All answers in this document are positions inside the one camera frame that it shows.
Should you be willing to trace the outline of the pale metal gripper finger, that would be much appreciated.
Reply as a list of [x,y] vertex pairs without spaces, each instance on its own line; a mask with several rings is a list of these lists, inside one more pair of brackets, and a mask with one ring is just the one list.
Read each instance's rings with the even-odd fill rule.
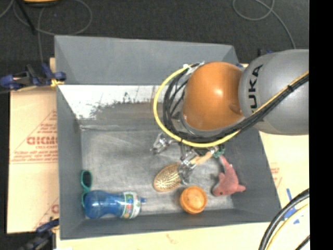
[[167,149],[171,144],[170,139],[163,133],[159,133],[156,137],[156,140],[154,141],[152,148],[150,151],[152,154],[160,154],[162,151]]
[[190,177],[196,167],[196,163],[193,162],[194,159],[189,159],[189,157],[181,160],[177,172],[181,180],[181,184],[187,185],[190,182]]

